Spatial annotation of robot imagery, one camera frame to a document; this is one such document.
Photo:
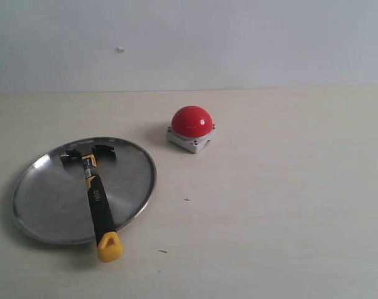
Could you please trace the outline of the black and yellow claw hammer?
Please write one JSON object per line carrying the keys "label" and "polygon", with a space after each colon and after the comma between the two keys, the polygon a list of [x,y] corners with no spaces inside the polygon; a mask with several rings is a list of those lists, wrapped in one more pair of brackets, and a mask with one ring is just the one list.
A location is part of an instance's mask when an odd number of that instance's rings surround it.
{"label": "black and yellow claw hammer", "polygon": [[106,191],[98,171],[98,160],[100,158],[115,161],[114,147],[74,143],[66,147],[60,155],[63,165],[78,161],[83,166],[98,259],[101,262],[108,263],[121,257],[123,245],[116,232]]}

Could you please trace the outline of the round stainless steel plate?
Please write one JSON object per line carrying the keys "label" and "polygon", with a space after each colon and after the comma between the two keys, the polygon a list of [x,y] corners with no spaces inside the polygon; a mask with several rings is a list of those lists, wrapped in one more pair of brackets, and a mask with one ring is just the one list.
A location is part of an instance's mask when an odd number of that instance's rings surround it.
{"label": "round stainless steel plate", "polygon": [[96,161],[117,230],[137,217],[149,201],[157,172],[152,157],[142,147],[115,137],[66,143],[35,161],[21,176],[12,197],[16,225],[35,240],[75,245],[95,238],[82,163],[60,160],[77,144],[114,149],[115,158],[101,154]]}

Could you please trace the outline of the red dome push button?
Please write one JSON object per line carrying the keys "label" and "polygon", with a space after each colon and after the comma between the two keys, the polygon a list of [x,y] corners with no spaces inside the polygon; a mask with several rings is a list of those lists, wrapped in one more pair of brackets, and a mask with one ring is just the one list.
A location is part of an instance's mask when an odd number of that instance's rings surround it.
{"label": "red dome push button", "polygon": [[166,132],[169,142],[190,153],[199,153],[214,137],[215,125],[209,112],[199,106],[179,109]]}

